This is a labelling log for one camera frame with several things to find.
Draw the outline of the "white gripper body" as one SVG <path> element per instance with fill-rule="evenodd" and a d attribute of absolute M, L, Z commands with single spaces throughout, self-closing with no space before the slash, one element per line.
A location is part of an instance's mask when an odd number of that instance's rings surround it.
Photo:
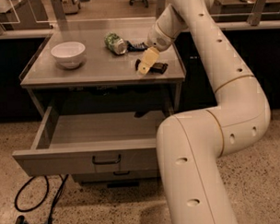
<path fill-rule="evenodd" d="M 155 47 L 160 52 L 164 52 L 185 29 L 187 29 L 187 24 L 184 19 L 172 4 L 168 4 L 148 32 L 146 46 Z"/>

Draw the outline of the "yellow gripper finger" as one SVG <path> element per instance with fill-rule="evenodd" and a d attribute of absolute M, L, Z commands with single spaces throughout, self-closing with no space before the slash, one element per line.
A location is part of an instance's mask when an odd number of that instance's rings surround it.
<path fill-rule="evenodd" d="M 155 47 L 149 47 L 144 51 L 137 70 L 141 74 L 146 75 L 149 72 L 150 67 L 158 60 L 158 58 L 159 50 Z"/>

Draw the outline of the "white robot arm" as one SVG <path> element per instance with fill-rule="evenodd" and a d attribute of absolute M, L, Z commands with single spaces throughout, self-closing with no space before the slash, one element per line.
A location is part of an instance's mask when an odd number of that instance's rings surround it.
<path fill-rule="evenodd" d="M 158 128 L 156 152 L 171 224 L 238 224 L 216 161 L 261 139 L 270 122 L 260 83 L 208 13 L 213 3 L 169 0 L 136 67 L 146 74 L 187 29 L 217 102 L 172 114 Z"/>

